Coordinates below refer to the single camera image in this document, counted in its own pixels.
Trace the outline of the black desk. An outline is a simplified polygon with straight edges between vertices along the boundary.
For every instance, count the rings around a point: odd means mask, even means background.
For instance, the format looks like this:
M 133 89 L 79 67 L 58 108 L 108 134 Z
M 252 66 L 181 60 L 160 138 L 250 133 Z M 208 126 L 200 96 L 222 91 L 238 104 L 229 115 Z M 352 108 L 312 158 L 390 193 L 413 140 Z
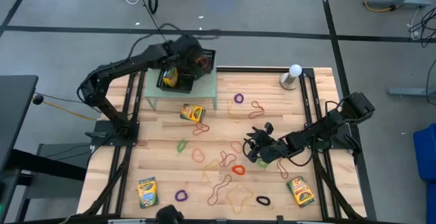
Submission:
M 16 143 L 37 81 L 36 75 L 0 76 L 0 173 Z

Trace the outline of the blue plastic bin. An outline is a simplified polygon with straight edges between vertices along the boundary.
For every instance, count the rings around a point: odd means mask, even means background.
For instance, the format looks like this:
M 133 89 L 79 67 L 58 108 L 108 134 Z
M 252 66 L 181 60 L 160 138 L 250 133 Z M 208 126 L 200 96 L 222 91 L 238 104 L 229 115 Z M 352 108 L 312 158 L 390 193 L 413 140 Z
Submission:
M 427 184 L 426 224 L 436 224 L 436 182 Z
M 436 182 L 436 123 L 414 132 L 413 140 L 421 179 Z

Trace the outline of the person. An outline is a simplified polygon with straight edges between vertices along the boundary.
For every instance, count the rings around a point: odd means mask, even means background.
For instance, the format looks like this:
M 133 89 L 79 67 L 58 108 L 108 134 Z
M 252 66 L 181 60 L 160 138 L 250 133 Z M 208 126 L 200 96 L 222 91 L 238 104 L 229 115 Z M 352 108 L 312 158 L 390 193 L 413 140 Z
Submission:
M 184 221 L 183 214 L 172 204 L 159 209 L 155 216 L 155 224 L 183 224 Z

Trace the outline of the long red rubber band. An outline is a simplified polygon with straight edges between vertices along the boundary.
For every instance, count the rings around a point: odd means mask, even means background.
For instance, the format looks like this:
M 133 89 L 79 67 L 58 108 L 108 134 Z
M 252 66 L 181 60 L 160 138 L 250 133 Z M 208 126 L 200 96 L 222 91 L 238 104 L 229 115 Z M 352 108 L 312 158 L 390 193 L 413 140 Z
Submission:
M 206 203 L 209 206 L 214 206 L 217 203 L 217 201 L 219 200 L 220 190 L 222 190 L 222 188 L 228 186 L 231 183 L 231 181 L 232 181 L 232 176 L 229 174 L 226 174 L 224 176 L 224 178 L 213 187 L 212 193 L 208 197 Z

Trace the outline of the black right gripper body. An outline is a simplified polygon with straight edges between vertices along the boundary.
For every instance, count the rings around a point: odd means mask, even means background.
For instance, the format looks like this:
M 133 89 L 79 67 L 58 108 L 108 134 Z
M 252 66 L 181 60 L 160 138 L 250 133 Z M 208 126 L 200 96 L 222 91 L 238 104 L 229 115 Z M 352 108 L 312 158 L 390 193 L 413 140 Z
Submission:
M 257 140 L 258 157 L 265 163 L 286 157 L 286 143 L 284 140 L 273 138 L 261 138 Z

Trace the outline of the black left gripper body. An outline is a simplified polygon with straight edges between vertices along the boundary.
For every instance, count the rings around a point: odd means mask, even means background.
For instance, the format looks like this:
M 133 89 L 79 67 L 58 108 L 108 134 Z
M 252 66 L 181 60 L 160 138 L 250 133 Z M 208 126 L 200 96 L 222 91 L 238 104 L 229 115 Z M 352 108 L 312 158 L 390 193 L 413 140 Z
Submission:
M 199 41 L 192 35 L 182 35 L 174 42 L 174 48 L 178 54 L 176 67 L 197 80 L 206 72 L 197 60 L 204 57 L 204 50 Z

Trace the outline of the yellow rubber band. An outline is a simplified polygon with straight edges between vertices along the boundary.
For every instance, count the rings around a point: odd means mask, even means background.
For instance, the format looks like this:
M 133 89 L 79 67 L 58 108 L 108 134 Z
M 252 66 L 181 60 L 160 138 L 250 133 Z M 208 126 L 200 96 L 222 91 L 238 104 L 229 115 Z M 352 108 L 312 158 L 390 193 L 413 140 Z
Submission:
M 228 116 L 235 122 L 235 123 L 239 123 L 240 122 L 240 117 L 231 113 L 232 110 L 232 106 L 233 106 L 233 101 L 231 99 L 227 100 L 227 114 Z
M 254 192 L 252 190 L 250 190 L 246 185 L 238 183 L 234 188 L 227 191 L 225 198 L 228 201 L 232 212 L 234 214 L 240 214 L 247 201 L 253 196 Z
M 213 159 L 207 165 L 202 168 L 202 177 L 200 180 L 200 184 L 202 186 L 209 186 L 211 183 L 210 178 L 208 177 L 207 171 L 219 169 L 219 160 Z

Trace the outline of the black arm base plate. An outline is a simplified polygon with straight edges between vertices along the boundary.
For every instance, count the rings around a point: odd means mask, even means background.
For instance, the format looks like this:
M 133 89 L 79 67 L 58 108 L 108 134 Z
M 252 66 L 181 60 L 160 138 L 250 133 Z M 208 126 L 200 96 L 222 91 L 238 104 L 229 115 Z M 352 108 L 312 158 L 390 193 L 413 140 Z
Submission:
M 92 145 L 102 146 L 135 146 L 138 141 L 140 122 L 129 123 L 116 128 L 111 121 L 97 121 L 94 128 L 95 137 Z
M 352 137 L 348 124 L 340 126 L 336 133 L 328 135 L 326 138 L 322 138 L 320 135 L 317 135 L 315 147 L 318 150 L 325 150 L 327 148 L 347 149 L 354 152 L 360 152 L 362 150 L 362 147 L 357 139 Z

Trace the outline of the black plastic basket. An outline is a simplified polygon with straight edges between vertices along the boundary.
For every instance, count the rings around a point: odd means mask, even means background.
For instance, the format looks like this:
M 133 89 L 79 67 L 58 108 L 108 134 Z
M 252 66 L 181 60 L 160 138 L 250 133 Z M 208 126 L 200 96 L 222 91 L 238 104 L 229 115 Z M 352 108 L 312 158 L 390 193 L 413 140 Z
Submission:
M 206 74 L 210 74 L 215 66 L 215 50 L 207 50 L 207 49 L 203 49 L 202 52 L 194 59 L 194 79 L 198 80 L 200 79 L 202 76 L 206 75 Z M 202 69 L 200 67 L 198 67 L 195 64 L 196 59 L 198 59 L 199 57 L 207 57 L 209 58 L 211 65 L 208 69 Z
M 162 80 L 165 69 L 162 69 L 158 75 L 156 87 L 163 91 L 176 92 L 176 93 L 190 93 L 193 87 L 193 76 L 184 69 L 177 68 L 178 70 L 178 82 L 174 88 L 166 86 Z

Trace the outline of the white globe bulb lamp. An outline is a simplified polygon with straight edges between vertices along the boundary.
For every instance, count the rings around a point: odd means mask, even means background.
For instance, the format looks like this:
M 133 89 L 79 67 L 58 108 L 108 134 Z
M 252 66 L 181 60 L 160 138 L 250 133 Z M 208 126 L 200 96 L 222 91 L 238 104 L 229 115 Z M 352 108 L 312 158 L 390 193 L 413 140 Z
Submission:
M 288 72 L 281 75 L 279 84 L 286 90 L 294 90 L 298 86 L 301 73 L 302 67 L 300 65 L 291 65 Z

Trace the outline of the blue-printed Crayola crayon box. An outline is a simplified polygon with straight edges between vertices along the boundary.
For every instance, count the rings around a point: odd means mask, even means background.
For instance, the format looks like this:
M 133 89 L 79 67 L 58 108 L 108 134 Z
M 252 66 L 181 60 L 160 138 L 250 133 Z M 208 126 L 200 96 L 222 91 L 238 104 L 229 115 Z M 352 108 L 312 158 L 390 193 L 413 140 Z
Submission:
M 158 205 L 157 181 L 154 176 L 140 180 L 137 189 L 141 209 Z

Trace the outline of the green metal shelf riser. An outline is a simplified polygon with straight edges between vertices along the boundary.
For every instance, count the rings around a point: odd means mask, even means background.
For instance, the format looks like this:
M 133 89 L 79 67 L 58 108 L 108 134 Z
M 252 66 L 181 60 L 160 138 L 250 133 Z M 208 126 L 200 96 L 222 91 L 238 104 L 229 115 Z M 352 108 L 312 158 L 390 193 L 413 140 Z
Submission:
M 157 79 L 160 71 L 148 69 L 146 73 L 146 84 L 144 97 L 153 110 L 157 109 L 158 99 L 195 99 L 209 98 L 212 100 L 213 109 L 217 109 L 217 68 L 214 67 L 210 74 L 206 74 L 199 80 L 193 82 L 190 93 L 176 93 L 163 91 L 157 87 Z

